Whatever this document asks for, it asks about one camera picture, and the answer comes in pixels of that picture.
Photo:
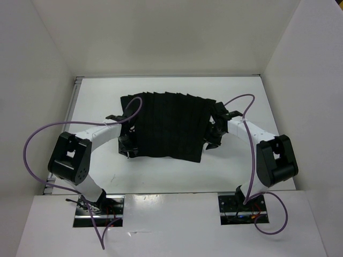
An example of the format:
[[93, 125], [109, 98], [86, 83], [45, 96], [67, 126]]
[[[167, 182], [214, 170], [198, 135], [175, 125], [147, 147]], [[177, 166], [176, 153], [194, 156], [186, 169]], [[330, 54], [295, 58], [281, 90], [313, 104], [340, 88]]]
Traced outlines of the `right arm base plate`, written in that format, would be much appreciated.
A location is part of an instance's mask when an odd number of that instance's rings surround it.
[[234, 193], [218, 195], [221, 225], [269, 223], [265, 199], [259, 196], [246, 205], [240, 204]]

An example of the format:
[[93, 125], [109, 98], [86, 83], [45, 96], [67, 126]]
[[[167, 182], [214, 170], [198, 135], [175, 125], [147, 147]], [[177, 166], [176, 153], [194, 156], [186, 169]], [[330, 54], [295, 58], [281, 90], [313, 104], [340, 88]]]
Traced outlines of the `black pleated skirt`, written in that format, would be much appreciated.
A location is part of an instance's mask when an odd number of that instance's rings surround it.
[[122, 109], [135, 116], [137, 157], [171, 157], [199, 163], [213, 99], [181, 93], [121, 96]]

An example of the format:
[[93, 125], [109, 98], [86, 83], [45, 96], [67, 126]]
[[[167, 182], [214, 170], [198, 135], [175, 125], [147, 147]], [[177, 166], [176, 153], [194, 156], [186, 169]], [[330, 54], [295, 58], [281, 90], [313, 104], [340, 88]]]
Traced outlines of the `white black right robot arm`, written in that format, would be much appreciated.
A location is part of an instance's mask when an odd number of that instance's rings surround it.
[[213, 122], [209, 122], [205, 142], [207, 149], [221, 145], [222, 136], [230, 133], [250, 146], [252, 175], [249, 182], [237, 188], [236, 207], [248, 210], [254, 198], [270, 187], [296, 176], [299, 172], [291, 140], [286, 135], [266, 132], [243, 117], [239, 111], [228, 111], [222, 102], [210, 109]]

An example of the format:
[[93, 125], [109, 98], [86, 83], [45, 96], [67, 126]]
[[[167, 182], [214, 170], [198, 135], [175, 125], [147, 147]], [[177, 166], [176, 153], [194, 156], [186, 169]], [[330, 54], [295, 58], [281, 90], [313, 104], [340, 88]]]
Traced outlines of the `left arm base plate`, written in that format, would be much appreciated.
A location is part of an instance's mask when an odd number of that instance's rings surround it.
[[[100, 228], [105, 228], [107, 225], [110, 225], [110, 227], [122, 227], [125, 196], [107, 195], [107, 199], [110, 205], [103, 210], [100, 210], [89, 203], [96, 226]], [[77, 201], [72, 200], [72, 202], [76, 203], [73, 227], [92, 227], [93, 223], [90, 212], [81, 197], [79, 197]]]

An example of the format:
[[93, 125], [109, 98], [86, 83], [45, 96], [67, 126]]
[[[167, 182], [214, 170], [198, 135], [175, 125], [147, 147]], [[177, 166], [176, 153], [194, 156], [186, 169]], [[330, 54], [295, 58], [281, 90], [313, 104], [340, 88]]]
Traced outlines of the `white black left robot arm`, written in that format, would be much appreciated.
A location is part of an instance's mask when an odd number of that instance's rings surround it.
[[83, 195], [83, 206], [95, 214], [101, 214], [116, 202], [107, 198], [106, 191], [90, 175], [91, 153], [108, 141], [118, 139], [118, 152], [125, 157], [138, 155], [135, 135], [136, 117], [110, 115], [107, 119], [118, 122], [115, 125], [94, 126], [72, 134], [63, 132], [48, 163], [48, 170], [56, 177], [65, 180], [72, 188]]

